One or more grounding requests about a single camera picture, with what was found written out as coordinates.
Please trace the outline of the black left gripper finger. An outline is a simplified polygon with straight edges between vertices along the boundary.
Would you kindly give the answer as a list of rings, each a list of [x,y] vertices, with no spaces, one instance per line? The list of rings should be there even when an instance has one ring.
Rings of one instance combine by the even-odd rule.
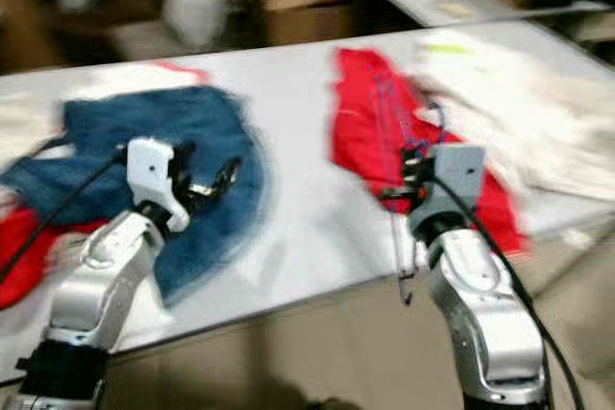
[[[221,167],[216,170],[212,183],[208,190],[208,200],[218,201],[221,196],[227,194],[237,181],[240,173],[241,158],[229,158]]]

